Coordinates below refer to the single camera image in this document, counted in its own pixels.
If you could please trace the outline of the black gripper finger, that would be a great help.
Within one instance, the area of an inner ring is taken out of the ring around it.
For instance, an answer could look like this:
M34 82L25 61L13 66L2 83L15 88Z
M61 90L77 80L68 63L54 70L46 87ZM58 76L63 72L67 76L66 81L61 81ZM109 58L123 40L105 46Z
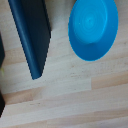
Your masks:
M5 107L5 101L4 101L3 96L0 92L0 117L3 113L4 107Z
M0 67L2 66L4 58L5 58L5 51L4 51L3 42L0 34Z

